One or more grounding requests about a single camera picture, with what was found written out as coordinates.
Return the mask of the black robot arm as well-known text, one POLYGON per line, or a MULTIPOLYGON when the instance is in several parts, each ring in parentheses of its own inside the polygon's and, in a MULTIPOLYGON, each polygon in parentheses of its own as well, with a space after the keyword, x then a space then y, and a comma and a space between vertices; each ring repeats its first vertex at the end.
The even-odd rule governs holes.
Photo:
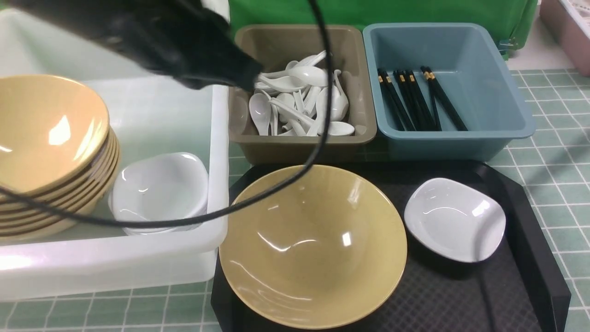
POLYGON ((224 85, 252 92, 263 69, 230 38, 229 21, 200 0, 7 0, 6 5, 189 89, 224 85))

